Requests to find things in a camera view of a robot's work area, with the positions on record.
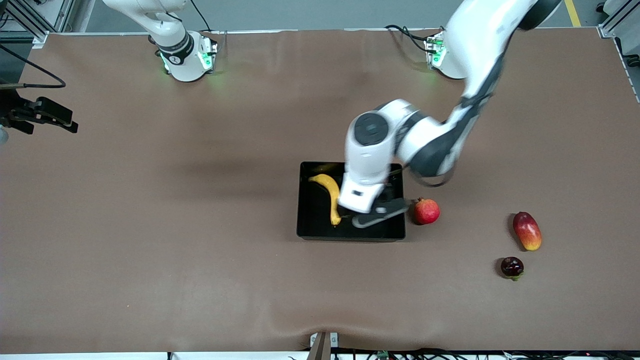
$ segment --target black plastic bin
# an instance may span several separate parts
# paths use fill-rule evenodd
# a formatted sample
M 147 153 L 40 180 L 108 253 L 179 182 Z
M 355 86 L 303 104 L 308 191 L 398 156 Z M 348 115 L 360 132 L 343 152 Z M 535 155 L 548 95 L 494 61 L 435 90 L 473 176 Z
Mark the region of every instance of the black plastic bin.
M 391 171 L 400 170 L 400 164 L 391 164 Z M 300 164 L 300 189 L 298 192 L 298 236 L 306 240 L 393 242 L 405 237 L 404 213 L 359 229 L 351 223 L 357 213 L 338 207 L 345 216 L 336 227 L 331 225 L 329 214 L 331 199 L 328 191 L 308 179 L 318 174 L 331 176 L 342 185 L 344 163 L 305 161 Z M 391 175 L 385 193 L 393 199 L 404 197 L 402 172 Z

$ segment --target brown table surface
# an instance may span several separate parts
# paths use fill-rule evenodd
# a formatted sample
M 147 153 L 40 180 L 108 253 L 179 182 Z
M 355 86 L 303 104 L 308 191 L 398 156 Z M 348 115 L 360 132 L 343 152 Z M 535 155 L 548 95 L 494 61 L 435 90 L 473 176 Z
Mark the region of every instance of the brown table surface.
M 406 38 L 229 35 L 195 83 L 153 50 L 52 35 L 31 53 L 68 87 L 21 94 L 80 130 L 11 131 L 0 156 L 2 352 L 296 350 L 325 329 L 343 347 L 638 348 L 640 108 L 595 29 L 516 35 L 452 181 L 406 178 L 441 219 L 398 243 L 301 240 L 296 204 L 300 162 L 342 161 L 360 113 L 457 103 Z M 518 211 L 537 252 L 509 233 Z

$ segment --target banana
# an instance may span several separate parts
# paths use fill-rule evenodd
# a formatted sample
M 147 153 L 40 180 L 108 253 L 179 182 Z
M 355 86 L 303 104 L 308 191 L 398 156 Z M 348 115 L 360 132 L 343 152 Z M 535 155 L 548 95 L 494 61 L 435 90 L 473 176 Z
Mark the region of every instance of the banana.
M 331 225 L 338 226 L 342 218 L 338 214 L 338 197 L 340 197 L 340 188 L 333 178 L 326 174 L 320 174 L 309 178 L 309 181 L 313 181 L 324 186 L 329 191 L 331 197 Z

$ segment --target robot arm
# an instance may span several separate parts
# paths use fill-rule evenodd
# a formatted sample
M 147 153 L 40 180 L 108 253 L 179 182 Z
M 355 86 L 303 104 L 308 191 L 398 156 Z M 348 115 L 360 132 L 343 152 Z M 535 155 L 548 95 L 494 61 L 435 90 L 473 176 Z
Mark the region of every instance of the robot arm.
M 174 13 L 187 0 L 103 0 L 145 28 L 160 50 L 167 72 L 179 81 L 194 81 L 213 70 L 217 44 L 187 31 Z
M 517 27 L 535 28 L 560 0 L 465 0 L 449 20 L 436 68 L 465 79 L 458 105 L 445 122 L 398 99 L 358 116 L 346 138 L 346 164 L 338 203 L 364 214 L 353 218 L 368 227 L 406 211 L 405 201 L 380 202 L 390 162 L 397 157 L 420 177 L 453 169 L 483 106 L 502 72 L 509 40 Z

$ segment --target wire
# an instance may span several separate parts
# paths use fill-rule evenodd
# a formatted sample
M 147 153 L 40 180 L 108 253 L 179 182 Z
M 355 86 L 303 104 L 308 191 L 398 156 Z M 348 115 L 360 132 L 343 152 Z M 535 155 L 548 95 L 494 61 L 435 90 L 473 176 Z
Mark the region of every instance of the wire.
M 567 357 L 576 356 L 581 353 L 584 353 L 584 356 L 587 356 L 587 357 L 596 356 L 596 357 L 605 357 L 608 360 L 621 360 L 616 356 L 612 356 L 610 354 L 607 354 L 605 352 L 600 352 L 600 351 L 588 351 L 588 352 L 574 351 L 561 356 L 553 356 L 552 354 L 548 354 L 546 352 L 541 352 L 540 354 L 529 354 L 521 351 L 514 351 L 511 353 L 511 355 L 517 356 L 517 357 L 512 357 L 513 360 L 565 360 Z
M 456 360 L 467 360 L 467 358 L 462 355 L 458 355 L 453 352 L 443 350 L 441 348 L 422 348 L 416 352 L 421 353 L 419 354 L 420 357 L 425 357 L 425 355 L 427 354 L 434 355 L 433 357 L 430 357 L 429 360 L 434 360 L 437 357 L 443 360 L 450 360 L 447 356 L 453 356 L 453 358 L 455 358 Z
M 9 14 L 7 14 L 7 13 L 3 14 L 2 18 L 0 18 L 0 21 L 4 21 L 4 22 L 2 23 L 2 25 L 0 25 L 0 29 L 2 29 L 6 25 L 6 22 L 9 21 L 9 20 L 13 20 L 13 19 L 9 19 Z
M 406 26 L 404 27 L 399 27 L 398 25 L 387 25 L 385 26 L 385 29 L 398 29 L 402 34 L 406 35 L 409 37 L 409 39 L 411 39 L 411 41 L 413 42 L 413 44 L 420 50 L 424 51 L 425 53 L 429 53 L 429 54 L 435 54 L 436 51 L 435 50 L 428 50 L 425 49 L 424 47 L 420 46 L 420 44 L 418 44 L 418 41 L 425 41 L 427 40 L 426 37 L 419 37 L 417 35 L 411 34 L 411 32 L 409 31 L 409 29 L 406 28 Z
M 33 66 L 34 68 L 44 72 L 45 74 L 49 75 L 50 77 L 54 78 L 57 82 L 59 82 L 59 84 L 56 85 L 48 85 L 48 84 L 22 84 L 23 88 L 48 88 L 48 89 L 57 89 L 57 88 L 63 88 L 67 85 L 67 83 L 60 79 L 58 76 L 55 76 L 51 71 L 48 71 L 47 69 L 42 68 L 41 66 L 21 57 L 20 55 L 16 54 L 15 52 L 11 51 L 10 49 L 8 49 L 6 46 L 4 46 L 3 44 L 0 44 L 0 49 L 6 51 L 7 53 L 13 55 L 13 57 L 18 58 L 19 60 L 23 61 L 24 63 L 27 63 L 31 66 Z
M 207 19 L 204 18 L 204 16 L 202 15 L 202 13 L 200 12 L 200 9 L 198 9 L 198 6 L 196 5 L 196 3 L 193 2 L 193 0 L 191 0 L 191 4 L 193 5 L 193 7 L 196 9 L 196 11 L 198 12 L 198 15 L 200 15 L 200 18 L 202 19 L 202 21 L 204 21 L 205 26 L 207 27 L 207 31 L 211 32 L 211 27 L 209 26 L 209 23 L 207 22 Z
M 164 13 L 165 13 L 167 16 L 169 16 L 169 17 L 173 17 L 174 19 L 178 20 L 179 22 L 182 22 L 182 19 L 180 19 L 179 17 L 177 17 L 177 16 L 173 16 L 173 15 L 171 15 L 169 12 L 164 12 Z

